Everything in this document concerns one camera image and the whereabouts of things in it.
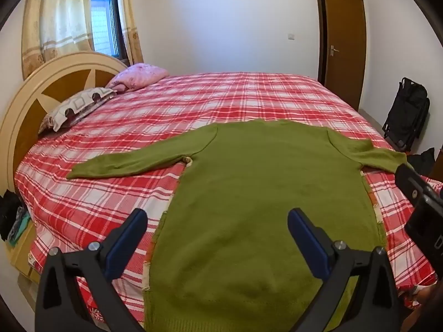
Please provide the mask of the black folded trolley bag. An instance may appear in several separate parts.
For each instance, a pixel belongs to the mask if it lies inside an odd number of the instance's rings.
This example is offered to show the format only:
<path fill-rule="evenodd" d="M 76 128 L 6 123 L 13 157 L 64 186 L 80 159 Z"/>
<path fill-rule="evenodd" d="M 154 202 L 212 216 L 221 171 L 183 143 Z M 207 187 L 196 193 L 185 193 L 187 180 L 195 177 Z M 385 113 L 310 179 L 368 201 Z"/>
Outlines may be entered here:
<path fill-rule="evenodd" d="M 388 138 L 399 151 L 410 152 L 424 128 L 429 107 L 427 90 L 421 84 L 403 77 L 382 127 L 384 138 Z"/>

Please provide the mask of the red plaid bed sheet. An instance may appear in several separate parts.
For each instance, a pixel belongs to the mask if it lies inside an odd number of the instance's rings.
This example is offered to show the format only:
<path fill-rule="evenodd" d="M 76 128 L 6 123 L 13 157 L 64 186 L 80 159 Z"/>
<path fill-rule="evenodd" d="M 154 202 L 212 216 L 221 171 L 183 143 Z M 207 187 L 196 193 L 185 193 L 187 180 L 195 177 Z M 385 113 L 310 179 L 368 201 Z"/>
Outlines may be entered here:
<path fill-rule="evenodd" d="M 146 236 L 116 291 L 143 319 L 142 269 L 158 218 L 171 200 L 182 165 L 139 177 L 68 181 L 77 162 L 131 151 L 212 122 L 262 118 L 332 128 L 384 146 L 381 135 L 347 103 L 307 76 L 209 73 L 170 76 L 114 97 L 60 135 L 44 137 L 20 163 L 14 180 L 37 229 L 29 261 L 41 269 L 51 247 L 66 252 L 103 238 L 135 208 L 150 218 Z"/>

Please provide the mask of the window with dark frame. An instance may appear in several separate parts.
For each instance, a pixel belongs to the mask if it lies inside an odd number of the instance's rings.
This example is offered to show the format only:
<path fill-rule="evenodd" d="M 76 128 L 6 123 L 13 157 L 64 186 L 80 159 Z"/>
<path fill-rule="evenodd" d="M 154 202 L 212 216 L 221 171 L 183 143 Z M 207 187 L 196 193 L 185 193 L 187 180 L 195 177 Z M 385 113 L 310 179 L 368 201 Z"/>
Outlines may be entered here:
<path fill-rule="evenodd" d="M 128 65 L 117 0 L 91 0 L 94 51 Z"/>

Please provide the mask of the white brown patterned pillow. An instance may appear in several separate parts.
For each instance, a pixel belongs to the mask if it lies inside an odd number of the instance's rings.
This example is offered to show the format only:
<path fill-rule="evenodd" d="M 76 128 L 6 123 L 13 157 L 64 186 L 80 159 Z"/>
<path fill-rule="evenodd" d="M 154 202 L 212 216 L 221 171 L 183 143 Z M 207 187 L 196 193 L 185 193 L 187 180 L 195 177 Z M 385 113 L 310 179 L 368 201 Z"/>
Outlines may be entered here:
<path fill-rule="evenodd" d="M 58 132 L 61 129 L 71 128 L 115 96 L 116 91 L 102 87 L 78 92 L 43 118 L 38 133 L 42 134 L 46 130 Z"/>

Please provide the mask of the dark clothes pile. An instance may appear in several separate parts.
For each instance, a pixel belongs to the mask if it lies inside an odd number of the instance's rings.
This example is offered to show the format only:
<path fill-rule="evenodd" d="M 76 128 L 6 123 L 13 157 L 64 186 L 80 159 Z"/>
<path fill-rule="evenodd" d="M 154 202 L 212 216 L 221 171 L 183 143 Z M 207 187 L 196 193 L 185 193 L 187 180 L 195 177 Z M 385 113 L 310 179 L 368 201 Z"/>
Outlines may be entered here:
<path fill-rule="evenodd" d="M 1 240 L 14 247 L 31 220 L 28 208 L 14 192 L 6 190 L 0 205 Z"/>

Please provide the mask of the cream wooden headboard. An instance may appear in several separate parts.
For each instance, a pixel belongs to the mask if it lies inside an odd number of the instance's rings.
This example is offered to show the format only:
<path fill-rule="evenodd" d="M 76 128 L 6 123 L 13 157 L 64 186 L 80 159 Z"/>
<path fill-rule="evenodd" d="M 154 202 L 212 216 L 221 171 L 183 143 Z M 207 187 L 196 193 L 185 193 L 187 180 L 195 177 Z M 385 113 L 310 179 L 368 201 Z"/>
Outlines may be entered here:
<path fill-rule="evenodd" d="M 22 84 L 1 123 L 1 192 L 14 190 L 14 174 L 38 141 L 45 115 L 82 90 L 105 86 L 127 66 L 116 58 L 79 52 L 54 58 Z"/>

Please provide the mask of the green striped knit sweater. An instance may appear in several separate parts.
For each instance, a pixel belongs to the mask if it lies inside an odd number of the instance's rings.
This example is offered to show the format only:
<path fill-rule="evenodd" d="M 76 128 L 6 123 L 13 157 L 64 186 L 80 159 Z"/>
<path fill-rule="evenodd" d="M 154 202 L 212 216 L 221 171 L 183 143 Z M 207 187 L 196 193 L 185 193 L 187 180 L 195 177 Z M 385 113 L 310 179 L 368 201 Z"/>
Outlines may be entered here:
<path fill-rule="evenodd" d="M 69 178 L 141 175 L 183 161 L 150 260 L 148 331 L 288 331 L 320 287 L 288 230 L 300 208 L 359 250 L 385 243 L 364 167 L 403 153 L 294 121 L 210 124 L 74 166 Z"/>

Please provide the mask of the brown wooden door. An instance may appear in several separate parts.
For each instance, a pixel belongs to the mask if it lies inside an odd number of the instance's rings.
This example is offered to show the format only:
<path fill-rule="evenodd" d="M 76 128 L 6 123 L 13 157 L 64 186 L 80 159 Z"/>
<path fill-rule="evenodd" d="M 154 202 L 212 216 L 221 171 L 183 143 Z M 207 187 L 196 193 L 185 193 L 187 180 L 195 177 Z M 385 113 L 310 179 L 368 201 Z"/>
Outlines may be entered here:
<path fill-rule="evenodd" d="M 366 68 L 364 0 L 317 0 L 319 16 L 318 81 L 359 109 Z"/>

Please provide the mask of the pink pillow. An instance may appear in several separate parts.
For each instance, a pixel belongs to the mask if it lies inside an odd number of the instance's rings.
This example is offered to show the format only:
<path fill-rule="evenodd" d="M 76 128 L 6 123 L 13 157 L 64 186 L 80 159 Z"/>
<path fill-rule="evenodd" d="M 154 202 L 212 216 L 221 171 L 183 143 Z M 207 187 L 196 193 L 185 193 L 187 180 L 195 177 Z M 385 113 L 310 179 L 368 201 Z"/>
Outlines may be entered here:
<path fill-rule="evenodd" d="M 138 63 L 114 76 L 106 88 L 118 93 L 134 92 L 153 85 L 168 76 L 168 71 L 163 68 Z"/>

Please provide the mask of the black bag on floor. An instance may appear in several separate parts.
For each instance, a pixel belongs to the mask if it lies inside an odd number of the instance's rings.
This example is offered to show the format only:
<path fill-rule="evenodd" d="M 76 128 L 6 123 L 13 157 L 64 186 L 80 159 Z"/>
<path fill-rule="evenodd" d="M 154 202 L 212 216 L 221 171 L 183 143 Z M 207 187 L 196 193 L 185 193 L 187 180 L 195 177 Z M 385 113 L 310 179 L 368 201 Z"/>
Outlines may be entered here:
<path fill-rule="evenodd" d="M 416 173 L 429 177 L 436 162 L 435 149 L 429 148 L 421 154 L 409 154 L 407 156 L 407 161 L 414 168 Z"/>

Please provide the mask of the wooden bedside table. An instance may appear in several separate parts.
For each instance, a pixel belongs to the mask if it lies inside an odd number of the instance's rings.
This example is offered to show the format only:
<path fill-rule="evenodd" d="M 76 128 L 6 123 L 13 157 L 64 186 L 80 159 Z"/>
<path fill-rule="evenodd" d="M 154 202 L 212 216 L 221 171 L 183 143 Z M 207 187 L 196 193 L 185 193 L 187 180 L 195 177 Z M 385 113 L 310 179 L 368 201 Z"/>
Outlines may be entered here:
<path fill-rule="evenodd" d="M 6 256 L 10 264 L 27 280 L 38 285 L 42 267 L 32 254 L 32 246 L 35 238 L 35 224 L 33 221 L 30 221 L 14 246 L 9 241 L 5 241 L 4 243 Z"/>

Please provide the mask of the beige patterned curtain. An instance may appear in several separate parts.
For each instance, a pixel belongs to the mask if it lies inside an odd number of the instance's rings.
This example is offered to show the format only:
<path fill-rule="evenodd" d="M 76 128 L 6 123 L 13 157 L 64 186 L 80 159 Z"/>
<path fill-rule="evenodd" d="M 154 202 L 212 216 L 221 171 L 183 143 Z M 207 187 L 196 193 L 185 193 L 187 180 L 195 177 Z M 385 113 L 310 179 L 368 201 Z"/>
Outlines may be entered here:
<path fill-rule="evenodd" d="M 93 49 L 91 0 L 25 0 L 24 78 L 54 58 Z"/>

